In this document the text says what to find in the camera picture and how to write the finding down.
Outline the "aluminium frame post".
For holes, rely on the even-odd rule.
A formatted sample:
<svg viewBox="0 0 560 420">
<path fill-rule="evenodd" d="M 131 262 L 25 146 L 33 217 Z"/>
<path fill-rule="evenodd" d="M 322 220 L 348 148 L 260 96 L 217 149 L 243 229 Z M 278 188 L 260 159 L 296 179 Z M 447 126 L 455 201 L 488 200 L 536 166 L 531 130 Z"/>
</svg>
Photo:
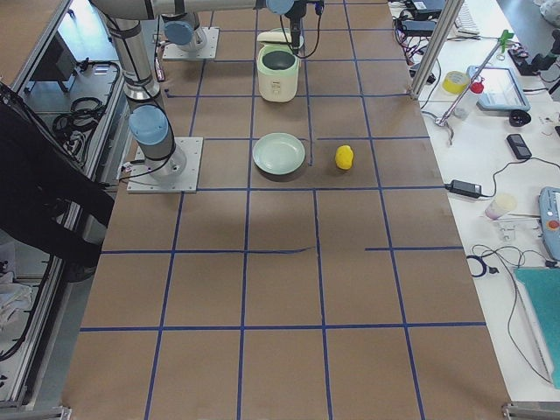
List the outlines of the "aluminium frame post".
<svg viewBox="0 0 560 420">
<path fill-rule="evenodd" d="M 463 4 L 463 0 L 450 0 L 445 2 L 445 6 L 437 21 L 436 27 L 430 38 L 427 51 L 423 56 L 419 68 L 412 79 L 409 96 L 417 100 L 427 82 L 427 79 L 435 65 L 436 59 L 447 40 L 455 19 L 459 14 L 459 10 Z"/>
</svg>

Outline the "teal cutting mat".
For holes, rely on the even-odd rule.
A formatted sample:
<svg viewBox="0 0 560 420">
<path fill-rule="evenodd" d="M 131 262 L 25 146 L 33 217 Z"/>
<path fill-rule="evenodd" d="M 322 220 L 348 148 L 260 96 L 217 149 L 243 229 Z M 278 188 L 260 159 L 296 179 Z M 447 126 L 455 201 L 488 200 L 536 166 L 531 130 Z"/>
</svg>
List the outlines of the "teal cutting mat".
<svg viewBox="0 0 560 420">
<path fill-rule="evenodd" d="M 520 268 L 514 275 L 528 293 L 552 361 L 552 383 L 559 389 L 559 269 Z"/>
</svg>

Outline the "metal rod green clamp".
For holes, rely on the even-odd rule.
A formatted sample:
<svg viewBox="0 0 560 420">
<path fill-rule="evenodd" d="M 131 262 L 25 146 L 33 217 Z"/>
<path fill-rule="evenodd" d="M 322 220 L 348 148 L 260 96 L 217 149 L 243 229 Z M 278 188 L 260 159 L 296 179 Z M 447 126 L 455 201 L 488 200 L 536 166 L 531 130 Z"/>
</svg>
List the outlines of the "metal rod green clamp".
<svg viewBox="0 0 560 420">
<path fill-rule="evenodd" d="M 502 32 L 500 37 L 497 39 L 496 45 L 493 47 L 490 53 L 485 57 L 482 63 L 478 65 L 474 75 L 469 77 L 469 83 L 467 84 L 467 86 L 460 92 L 458 97 L 451 104 L 451 106 L 444 112 L 442 116 L 434 118 L 434 123 L 437 126 L 449 128 L 449 123 L 447 122 L 447 120 L 452 115 L 454 109 L 461 103 L 463 98 L 467 95 L 467 92 L 470 90 L 470 87 L 479 78 L 480 73 L 485 68 L 487 63 L 493 58 L 493 56 L 497 53 L 498 50 L 504 53 L 508 44 L 512 42 L 514 36 L 515 35 L 509 30 L 504 30 Z"/>
</svg>

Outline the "teach pendant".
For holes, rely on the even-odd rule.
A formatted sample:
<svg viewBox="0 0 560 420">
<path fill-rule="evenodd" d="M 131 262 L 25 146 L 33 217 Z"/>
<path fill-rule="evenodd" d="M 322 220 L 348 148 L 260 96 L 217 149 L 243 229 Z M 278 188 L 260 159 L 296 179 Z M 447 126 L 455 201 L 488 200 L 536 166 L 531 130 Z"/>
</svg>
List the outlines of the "teach pendant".
<svg viewBox="0 0 560 420">
<path fill-rule="evenodd" d="M 550 257 L 559 260 L 559 189 L 544 187 L 538 199 L 542 240 Z"/>
</svg>

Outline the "blue framed tablet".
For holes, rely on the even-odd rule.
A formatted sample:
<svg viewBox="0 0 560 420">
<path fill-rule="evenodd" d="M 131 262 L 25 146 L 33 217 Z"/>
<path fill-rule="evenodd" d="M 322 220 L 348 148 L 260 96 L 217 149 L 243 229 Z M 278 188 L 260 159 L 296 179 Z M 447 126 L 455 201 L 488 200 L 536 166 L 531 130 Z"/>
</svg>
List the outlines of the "blue framed tablet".
<svg viewBox="0 0 560 420">
<path fill-rule="evenodd" d="M 530 110 L 529 100 L 523 93 L 514 71 L 508 67 L 485 67 L 479 77 L 484 79 L 484 92 L 478 107 L 486 111 Z"/>
</svg>

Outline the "black power adapter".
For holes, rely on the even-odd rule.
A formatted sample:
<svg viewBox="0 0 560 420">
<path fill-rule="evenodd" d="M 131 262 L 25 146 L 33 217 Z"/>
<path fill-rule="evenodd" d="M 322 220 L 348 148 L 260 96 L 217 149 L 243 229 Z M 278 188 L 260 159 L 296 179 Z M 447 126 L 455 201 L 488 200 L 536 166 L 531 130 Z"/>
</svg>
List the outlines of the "black power adapter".
<svg viewBox="0 0 560 420">
<path fill-rule="evenodd" d="M 445 184 L 444 187 L 450 193 L 465 197 L 478 199 L 482 196 L 480 185 L 458 179 L 453 179 L 451 182 Z"/>
</svg>

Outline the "black round cap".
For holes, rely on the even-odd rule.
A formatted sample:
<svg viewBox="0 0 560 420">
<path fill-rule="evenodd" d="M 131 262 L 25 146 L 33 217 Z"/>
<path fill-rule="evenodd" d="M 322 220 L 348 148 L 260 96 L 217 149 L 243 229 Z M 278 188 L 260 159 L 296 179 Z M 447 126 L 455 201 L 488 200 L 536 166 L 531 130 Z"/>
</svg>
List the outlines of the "black round cap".
<svg viewBox="0 0 560 420">
<path fill-rule="evenodd" d="M 508 121 L 512 127 L 520 128 L 528 125 L 532 121 L 532 118 L 531 115 L 525 110 L 513 109 L 509 113 Z"/>
</svg>

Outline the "yellow lemon toy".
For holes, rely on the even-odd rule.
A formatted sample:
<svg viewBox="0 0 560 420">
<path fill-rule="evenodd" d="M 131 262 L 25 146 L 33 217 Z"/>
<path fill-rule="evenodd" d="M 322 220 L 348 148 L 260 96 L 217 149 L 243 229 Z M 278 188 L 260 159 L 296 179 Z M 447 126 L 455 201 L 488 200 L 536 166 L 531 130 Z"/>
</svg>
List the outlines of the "yellow lemon toy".
<svg viewBox="0 0 560 420">
<path fill-rule="evenodd" d="M 348 171 L 353 167 L 354 151 L 348 144 L 343 144 L 335 151 L 334 161 L 336 166 L 343 170 Z"/>
</svg>

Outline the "black phone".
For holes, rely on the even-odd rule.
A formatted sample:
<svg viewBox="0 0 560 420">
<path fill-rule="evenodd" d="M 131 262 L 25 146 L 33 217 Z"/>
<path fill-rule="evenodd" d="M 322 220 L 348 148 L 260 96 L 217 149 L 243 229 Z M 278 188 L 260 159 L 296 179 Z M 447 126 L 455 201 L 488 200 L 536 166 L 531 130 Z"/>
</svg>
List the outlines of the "black phone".
<svg viewBox="0 0 560 420">
<path fill-rule="evenodd" d="M 517 159 L 526 160 L 532 157 L 529 147 L 520 134 L 508 135 L 507 143 Z"/>
</svg>

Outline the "black cloth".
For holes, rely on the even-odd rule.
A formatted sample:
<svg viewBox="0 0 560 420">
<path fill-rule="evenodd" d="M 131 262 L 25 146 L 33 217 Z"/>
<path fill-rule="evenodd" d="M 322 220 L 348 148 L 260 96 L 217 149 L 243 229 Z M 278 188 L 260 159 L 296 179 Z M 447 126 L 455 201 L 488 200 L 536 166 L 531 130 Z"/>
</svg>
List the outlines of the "black cloth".
<svg viewBox="0 0 560 420">
<path fill-rule="evenodd" d="M 14 239 L 85 268 L 102 246 L 60 225 L 50 205 L 78 204 L 103 226 L 113 198 L 60 157 L 32 122 L 1 103 L 1 229 Z"/>
</svg>

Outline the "plastic cup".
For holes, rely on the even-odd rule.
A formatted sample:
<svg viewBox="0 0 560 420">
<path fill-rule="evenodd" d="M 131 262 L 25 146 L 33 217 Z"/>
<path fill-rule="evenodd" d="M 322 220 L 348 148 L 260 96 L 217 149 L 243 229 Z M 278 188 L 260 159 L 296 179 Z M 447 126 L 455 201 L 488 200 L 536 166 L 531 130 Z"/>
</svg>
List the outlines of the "plastic cup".
<svg viewBox="0 0 560 420">
<path fill-rule="evenodd" d="M 485 216 L 491 220 L 497 220 L 501 216 L 513 211 L 517 206 L 515 196 L 509 193 L 497 193 L 485 209 Z"/>
</svg>

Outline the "red cap bottle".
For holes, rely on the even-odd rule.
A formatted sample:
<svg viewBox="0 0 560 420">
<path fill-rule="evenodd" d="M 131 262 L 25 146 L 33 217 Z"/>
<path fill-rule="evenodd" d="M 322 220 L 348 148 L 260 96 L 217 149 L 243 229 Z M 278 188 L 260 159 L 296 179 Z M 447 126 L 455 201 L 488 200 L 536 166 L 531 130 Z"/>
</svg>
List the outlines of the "red cap bottle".
<svg viewBox="0 0 560 420">
<path fill-rule="evenodd" d="M 478 78 L 466 90 L 453 114 L 460 120 L 465 120 L 476 108 L 481 94 L 484 92 L 484 79 Z"/>
</svg>

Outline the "yellow tape roll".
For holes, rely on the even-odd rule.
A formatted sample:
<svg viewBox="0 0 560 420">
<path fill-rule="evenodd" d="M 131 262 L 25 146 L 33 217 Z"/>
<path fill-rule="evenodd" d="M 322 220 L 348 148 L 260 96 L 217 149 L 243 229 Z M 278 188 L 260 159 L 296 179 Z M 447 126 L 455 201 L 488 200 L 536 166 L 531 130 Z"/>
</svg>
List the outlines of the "yellow tape roll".
<svg viewBox="0 0 560 420">
<path fill-rule="evenodd" d="M 444 77 L 442 89 L 451 95 L 459 95 L 469 83 L 470 78 L 467 74 L 460 71 L 450 71 Z"/>
</svg>

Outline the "cream rice cooker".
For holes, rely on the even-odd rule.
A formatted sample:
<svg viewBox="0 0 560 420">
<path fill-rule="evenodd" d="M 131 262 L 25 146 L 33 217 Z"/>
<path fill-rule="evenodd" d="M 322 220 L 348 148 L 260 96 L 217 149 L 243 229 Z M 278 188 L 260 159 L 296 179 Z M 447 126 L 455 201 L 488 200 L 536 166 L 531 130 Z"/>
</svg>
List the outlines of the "cream rice cooker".
<svg viewBox="0 0 560 420">
<path fill-rule="evenodd" d="M 297 94 L 300 59 L 291 51 L 291 35 L 276 28 L 259 33 L 257 79 L 260 96 L 268 102 L 289 102 Z"/>
</svg>

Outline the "light green plate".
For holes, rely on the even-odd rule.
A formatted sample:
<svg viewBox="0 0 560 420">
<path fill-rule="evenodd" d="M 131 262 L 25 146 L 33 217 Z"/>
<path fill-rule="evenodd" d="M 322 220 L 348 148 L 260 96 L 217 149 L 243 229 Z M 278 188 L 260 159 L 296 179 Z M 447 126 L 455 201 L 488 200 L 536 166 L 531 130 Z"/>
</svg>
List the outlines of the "light green plate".
<svg viewBox="0 0 560 420">
<path fill-rule="evenodd" d="M 253 146 L 252 158 L 262 171 L 272 175 L 287 175 L 297 170 L 305 160 L 305 147 L 288 133 L 269 133 Z"/>
</svg>

